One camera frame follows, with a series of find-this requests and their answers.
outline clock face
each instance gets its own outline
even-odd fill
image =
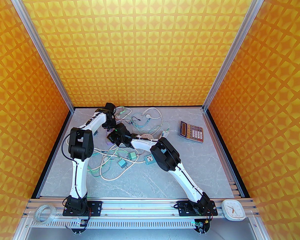
[[[227,214],[227,219],[242,220],[245,218],[245,211],[237,200],[227,199],[223,201],[222,209]]]

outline gray marble surface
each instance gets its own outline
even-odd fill
[[[141,115],[146,108],[132,108],[132,113],[142,119]],[[181,161],[199,187],[201,187],[210,198],[233,198],[232,191],[223,171],[221,162],[205,125],[202,113],[199,107],[158,107],[163,116],[164,124],[162,128],[166,130],[169,126],[169,135],[167,139],[176,148],[180,154]],[[72,127],[79,127],[85,123],[94,113],[95,108],[77,108],[71,118],[70,125],[66,131],[68,134]],[[156,118],[158,112],[151,109],[148,113]],[[187,140],[179,136],[180,121],[203,127],[203,143]],[[143,125],[146,118],[139,121]],[[151,119],[143,127],[149,131],[156,125],[160,124],[160,119]],[[135,128],[125,122],[127,129],[134,133],[139,133]],[[162,130],[153,135],[159,138]],[[109,149],[111,146],[106,143],[107,131],[103,128],[98,130],[94,136],[94,146],[100,149]],[[68,153],[68,145],[65,144],[64,151]],[[139,161],[143,161],[145,154],[141,155]],[[99,166],[101,155],[94,155],[90,158],[89,165]],[[104,174],[106,178],[118,176],[123,169],[118,165],[118,160],[111,164],[110,170]],[[61,150],[58,150],[53,165],[48,174],[47,180],[41,192],[41,196],[66,197],[69,195],[72,180],[71,161],[66,160]],[[186,198],[186,194],[175,179],[167,172],[159,168],[154,163],[151,165],[135,164],[127,170],[119,179],[114,181],[105,181],[100,177],[93,177],[87,174],[87,191],[89,197],[106,198],[106,197],[133,197],[133,198]]]

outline orange wallpaper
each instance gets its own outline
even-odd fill
[[[0,0],[0,239],[12,239],[67,113],[10,0]]]
[[[265,0],[209,110],[272,239],[300,239],[300,0]]]
[[[75,106],[202,105],[251,0],[23,0]]]

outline tape roll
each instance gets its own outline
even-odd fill
[[[34,212],[33,220],[38,225],[49,224],[56,217],[56,211],[53,205],[43,204]]]

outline white clock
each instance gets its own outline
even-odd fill
[[[225,199],[221,203],[221,208],[226,219],[239,222],[246,218],[245,210],[241,203],[235,199]]]

